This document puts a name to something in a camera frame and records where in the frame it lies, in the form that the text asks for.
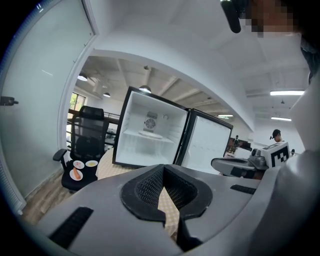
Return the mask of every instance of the chair armrest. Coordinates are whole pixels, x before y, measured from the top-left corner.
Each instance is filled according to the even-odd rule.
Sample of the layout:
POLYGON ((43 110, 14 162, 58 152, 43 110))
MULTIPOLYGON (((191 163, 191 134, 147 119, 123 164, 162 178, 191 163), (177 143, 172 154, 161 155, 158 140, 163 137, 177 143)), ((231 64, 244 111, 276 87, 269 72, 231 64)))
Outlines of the chair armrest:
POLYGON ((62 149, 59 149, 53 156, 53 160, 54 161, 61 161, 61 159, 63 159, 65 153, 67 152, 66 149, 62 148, 62 149))

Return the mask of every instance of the office chair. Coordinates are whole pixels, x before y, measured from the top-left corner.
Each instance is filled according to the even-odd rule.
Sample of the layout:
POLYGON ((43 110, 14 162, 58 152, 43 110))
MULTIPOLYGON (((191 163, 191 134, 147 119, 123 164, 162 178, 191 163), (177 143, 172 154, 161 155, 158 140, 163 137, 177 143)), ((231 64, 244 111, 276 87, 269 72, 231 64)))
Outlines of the office chair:
POLYGON ((104 110, 90 106, 83 106, 79 114, 74 114, 71 121, 71 161, 65 163, 64 155, 67 152, 62 148, 54 156, 54 161, 60 161, 63 167, 61 184, 70 191, 78 191, 86 185, 96 181, 97 166, 88 167, 90 160, 100 161, 105 153, 105 138, 109 122, 104 119, 104 110), (74 161, 84 163, 84 168, 79 169, 83 174, 81 180, 70 177, 74 168, 74 161))

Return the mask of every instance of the desk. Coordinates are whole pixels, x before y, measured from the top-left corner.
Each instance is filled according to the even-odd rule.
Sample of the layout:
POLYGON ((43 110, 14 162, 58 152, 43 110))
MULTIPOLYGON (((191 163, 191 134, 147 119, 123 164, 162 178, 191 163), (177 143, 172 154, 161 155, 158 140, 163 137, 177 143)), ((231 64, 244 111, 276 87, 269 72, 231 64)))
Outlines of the desk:
MULTIPOLYGON (((101 158, 95 173, 98 180, 135 171, 135 169, 130 167, 122 167, 120 165, 113 164, 113 153, 114 149, 112 148, 108 150, 101 158)), ((164 229, 168 232, 169 236, 171 236, 175 231, 178 230, 179 211, 174 202, 172 202, 165 188, 163 188, 160 194, 158 209, 165 213, 164 229)))

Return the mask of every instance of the window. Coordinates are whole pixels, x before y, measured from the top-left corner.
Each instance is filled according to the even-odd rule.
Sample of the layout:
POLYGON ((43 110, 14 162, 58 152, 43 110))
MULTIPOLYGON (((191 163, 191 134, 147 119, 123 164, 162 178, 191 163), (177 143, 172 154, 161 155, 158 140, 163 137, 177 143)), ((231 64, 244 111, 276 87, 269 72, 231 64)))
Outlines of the window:
MULTIPOLYGON (((71 110, 79 111, 81 107, 85 104, 86 97, 83 97, 75 92, 71 95, 70 107, 71 110)), ((71 119, 73 114, 68 113, 68 119, 71 119)))

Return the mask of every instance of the black rubber pad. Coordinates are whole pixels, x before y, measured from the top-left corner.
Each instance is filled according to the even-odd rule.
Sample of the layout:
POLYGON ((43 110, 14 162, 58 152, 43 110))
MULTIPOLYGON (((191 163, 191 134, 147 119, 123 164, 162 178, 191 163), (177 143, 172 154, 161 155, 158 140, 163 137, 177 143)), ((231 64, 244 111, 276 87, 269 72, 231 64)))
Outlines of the black rubber pad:
POLYGON ((232 185, 230 187, 230 189, 236 190, 236 191, 240 191, 240 192, 243 192, 243 193, 247 193, 247 194, 251 194, 251 195, 253 195, 256 192, 255 188, 247 187, 247 186, 241 186, 241 185, 232 185))
POLYGON ((49 238, 59 246, 67 249, 93 211, 87 207, 77 208, 49 238))

